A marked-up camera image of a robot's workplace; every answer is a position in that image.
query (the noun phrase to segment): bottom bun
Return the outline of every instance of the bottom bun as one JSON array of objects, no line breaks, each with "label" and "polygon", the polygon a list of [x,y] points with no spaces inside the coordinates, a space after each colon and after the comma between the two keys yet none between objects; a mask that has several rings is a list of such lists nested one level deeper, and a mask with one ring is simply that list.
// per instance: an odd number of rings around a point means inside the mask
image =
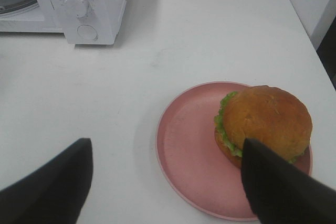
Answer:
[{"label": "bottom bun", "polygon": [[241,168],[242,167],[241,157],[231,155],[230,149],[224,145],[222,136],[217,131],[217,129],[215,129],[215,140],[216,140],[216,143],[217,143],[218,147],[220,148],[220,150],[230,160],[230,162],[232,164],[234,164],[235,166],[237,166],[238,168]]}]

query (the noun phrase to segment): sesame-free bun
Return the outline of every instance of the sesame-free bun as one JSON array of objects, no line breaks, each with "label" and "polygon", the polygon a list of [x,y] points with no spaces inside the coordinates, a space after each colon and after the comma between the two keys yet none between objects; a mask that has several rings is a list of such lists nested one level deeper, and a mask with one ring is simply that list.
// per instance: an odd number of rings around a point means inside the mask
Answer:
[{"label": "sesame-free bun", "polygon": [[238,168],[241,168],[242,167],[241,157],[231,155],[230,149],[228,147],[226,147],[223,143],[222,135],[219,134],[219,132],[216,129],[215,129],[215,140],[216,140],[216,143],[217,143],[218,147],[220,148],[220,150],[231,161],[231,163],[233,163]]},{"label": "sesame-free bun", "polygon": [[312,122],[306,106],[294,95],[279,88],[254,86],[228,101],[223,127],[230,142],[241,150],[245,138],[255,138],[290,160],[309,145]]}]

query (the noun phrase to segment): control panel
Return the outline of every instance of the control panel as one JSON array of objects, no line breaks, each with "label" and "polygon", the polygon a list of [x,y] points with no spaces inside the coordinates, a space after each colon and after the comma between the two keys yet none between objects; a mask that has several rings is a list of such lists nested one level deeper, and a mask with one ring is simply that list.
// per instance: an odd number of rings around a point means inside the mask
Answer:
[{"label": "control panel", "polygon": [[69,43],[113,44],[127,0],[50,0]]}]

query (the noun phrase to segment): lettuce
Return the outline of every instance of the lettuce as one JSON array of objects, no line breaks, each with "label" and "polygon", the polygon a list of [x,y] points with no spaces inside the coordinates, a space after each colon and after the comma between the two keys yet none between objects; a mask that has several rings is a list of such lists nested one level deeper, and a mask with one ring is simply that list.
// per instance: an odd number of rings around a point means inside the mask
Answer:
[{"label": "lettuce", "polygon": [[305,152],[305,151],[303,151],[301,154],[297,155],[296,157],[290,159],[290,160],[288,161],[288,163],[289,163],[289,164],[294,164],[294,163],[296,162],[296,160],[298,159],[298,157],[301,157],[301,156],[303,156],[303,155],[305,154],[304,152]]},{"label": "lettuce", "polygon": [[231,143],[226,135],[226,132],[223,127],[223,112],[225,110],[225,107],[228,103],[228,101],[234,97],[238,92],[233,91],[226,95],[221,101],[220,101],[220,109],[218,111],[218,115],[214,117],[214,122],[216,124],[217,131],[222,135],[223,143],[226,147],[228,147],[231,151],[231,155],[242,157],[243,152],[241,149],[239,149],[235,144]]}]

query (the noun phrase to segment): plate rim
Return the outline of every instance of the plate rim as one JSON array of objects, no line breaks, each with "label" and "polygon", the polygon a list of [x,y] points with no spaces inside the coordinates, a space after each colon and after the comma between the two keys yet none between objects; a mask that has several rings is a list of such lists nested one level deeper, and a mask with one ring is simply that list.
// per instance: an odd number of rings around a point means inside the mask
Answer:
[{"label": "plate rim", "polygon": [[[157,162],[159,163],[159,166],[160,166],[160,169],[161,169],[161,172],[162,174],[164,175],[165,179],[167,180],[167,182],[169,183],[169,185],[174,189],[174,191],[182,198],[184,199],[187,203],[189,203],[191,206],[193,206],[194,208],[202,211],[202,212],[205,212],[211,216],[215,216],[215,217],[218,217],[218,218],[221,218],[221,219],[225,219],[225,220],[233,220],[233,221],[256,221],[258,220],[258,217],[257,216],[254,216],[254,217],[247,217],[247,218],[237,218],[237,217],[230,217],[230,216],[223,216],[223,215],[219,215],[219,214],[216,214],[212,211],[209,211],[199,205],[197,205],[196,203],[192,202],[191,200],[189,200],[186,196],[183,195],[183,193],[180,192],[180,190],[178,190],[175,185],[173,184],[173,182],[169,179],[168,175],[166,174],[166,172],[164,171],[163,169],[163,166],[162,166],[162,163],[161,163],[161,160],[160,160],[160,157],[159,157],[159,149],[158,149],[158,145],[157,145],[157,142],[158,142],[158,134],[159,134],[159,128],[160,128],[160,125],[161,125],[161,121],[164,117],[164,115],[166,114],[166,111],[169,109],[169,107],[176,101],[177,98],[179,98],[180,96],[182,96],[183,94],[195,89],[195,88],[198,88],[198,87],[201,87],[201,86],[206,86],[206,85],[209,85],[209,84],[237,84],[237,85],[241,85],[241,86],[245,86],[245,87],[252,87],[248,84],[244,84],[244,83],[239,83],[239,82],[232,82],[232,81],[211,81],[211,82],[204,82],[204,83],[201,83],[201,84],[197,84],[195,86],[192,86],[182,92],[180,92],[178,95],[176,95],[172,100],[171,102],[165,107],[165,109],[163,110],[161,116],[160,116],[160,119],[159,119],[159,122],[158,122],[158,125],[156,127],[156,134],[155,134],[155,153],[156,153],[156,159],[157,159]],[[309,162],[309,171],[308,171],[308,175],[311,176],[311,173],[312,173],[312,149],[311,149],[311,145],[309,144],[308,145],[308,149],[309,149],[309,155],[310,155],[310,162]]]}]

